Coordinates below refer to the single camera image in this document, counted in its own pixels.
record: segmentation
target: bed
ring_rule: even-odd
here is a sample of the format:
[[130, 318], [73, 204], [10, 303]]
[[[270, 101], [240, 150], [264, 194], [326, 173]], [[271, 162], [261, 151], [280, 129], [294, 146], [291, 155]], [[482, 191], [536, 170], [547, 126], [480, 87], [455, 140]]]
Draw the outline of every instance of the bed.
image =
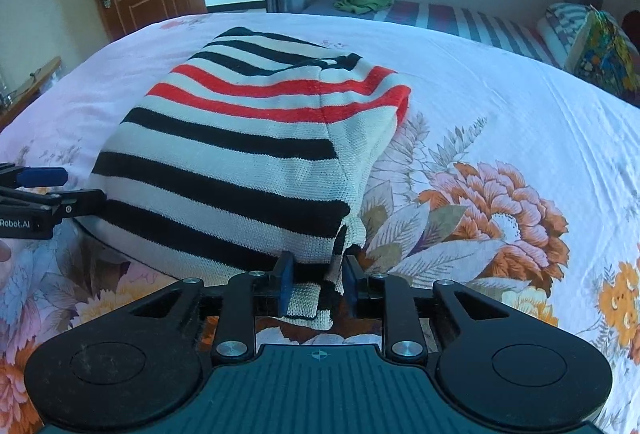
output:
[[[417, 287], [455, 279], [591, 342], [614, 373], [596, 424], [607, 434], [636, 432], [640, 111], [544, 61], [372, 20], [188, 16], [112, 43], [62, 78], [2, 131], [0, 162], [63, 166], [66, 188], [83, 187], [137, 100], [236, 26], [355, 52], [406, 76], [407, 116], [370, 173], [358, 261]], [[73, 221], [57, 227], [53, 240], [1, 241], [3, 432], [40, 427], [22, 380], [37, 345], [172, 281]], [[205, 344], [214, 328], [213, 319]], [[270, 318], [258, 320], [257, 330], [258, 343], [380, 342], [378, 322], [343, 313], [323, 331]]]
[[356, 15], [334, 8], [336, 1], [310, 0], [302, 13], [355, 17], [433, 29], [558, 66], [539, 30], [499, 17], [466, 8], [406, 0], [394, 0], [385, 10]]

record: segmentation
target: wooden shelf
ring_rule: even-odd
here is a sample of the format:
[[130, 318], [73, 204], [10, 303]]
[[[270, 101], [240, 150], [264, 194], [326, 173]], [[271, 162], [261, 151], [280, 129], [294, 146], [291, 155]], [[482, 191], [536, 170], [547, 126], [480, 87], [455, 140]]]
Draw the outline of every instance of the wooden shelf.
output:
[[60, 67], [60, 57], [55, 57], [43, 65], [33, 77], [29, 77], [14, 94], [15, 101], [5, 112], [0, 112], [0, 132], [15, 120], [29, 104], [40, 96], [40, 88], [51, 78]]

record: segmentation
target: knit sweater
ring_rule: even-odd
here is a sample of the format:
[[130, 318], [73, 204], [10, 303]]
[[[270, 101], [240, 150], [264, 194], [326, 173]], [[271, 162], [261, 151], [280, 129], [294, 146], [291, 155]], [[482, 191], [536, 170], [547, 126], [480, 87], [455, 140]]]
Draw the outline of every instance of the knit sweater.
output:
[[303, 269], [289, 314], [328, 328], [339, 285], [330, 263], [364, 243], [367, 178], [409, 93], [400, 75], [358, 55], [233, 28], [126, 115], [90, 177], [106, 206], [81, 224], [207, 285], [268, 271], [292, 251]]

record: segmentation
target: green cloth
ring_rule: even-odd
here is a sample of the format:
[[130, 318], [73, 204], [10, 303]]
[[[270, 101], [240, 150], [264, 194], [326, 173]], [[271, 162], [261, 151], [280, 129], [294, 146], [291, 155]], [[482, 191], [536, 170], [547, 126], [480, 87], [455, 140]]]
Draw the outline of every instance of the green cloth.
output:
[[391, 3], [392, 0], [338, 0], [334, 7], [338, 10], [362, 15], [367, 11], [384, 10], [391, 6]]

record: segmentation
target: red stripe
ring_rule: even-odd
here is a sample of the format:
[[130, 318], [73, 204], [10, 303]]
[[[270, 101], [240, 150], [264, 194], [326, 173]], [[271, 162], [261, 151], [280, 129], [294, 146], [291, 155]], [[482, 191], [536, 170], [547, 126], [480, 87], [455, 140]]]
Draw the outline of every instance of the red stripe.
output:
[[294, 124], [296, 122], [311, 122], [316, 124], [334, 124], [351, 118], [355, 114], [368, 109], [382, 106], [395, 106], [398, 108], [398, 122], [402, 120], [406, 112], [407, 99], [411, 90], [407, 86], [397, 85], [389, 89], [385, 94], [371, 100], [370, 102], [352, 102], [344, 106], [327, 107], [302, 107], [299, 109], [257, 109], [255, 107], [236, 106], [217, 100], [201, 98], [194, 94], [183, 91], [171, 84], [160, 82], [156, 84], [147, 94], [159, 96], [166, 100], [171, 100], [184, 106], [196, 107], [197, 109], [228, 114], [229, 116], [240, 116], [242, 118], [259, 118], [262, 120], [273, 120]]
[[376, 90], [382, 80], [394, 73], [394, 71], [375, 66], [371, 69], [367, 78], [360, 81], [345, 80], [344, 82], [333, 84], [318, 80], [283, 80], [272, 86], [264, 87], [231, 84], [190, 64], [182, 64], [172, 69], [172, 73], [184, 75], [215, 93], [229, 94], [231, 96], [250, 96], [252, 98], [270, 98], [281, 94], [330, 94], [345, 93], [347, 91], [368, 96]]

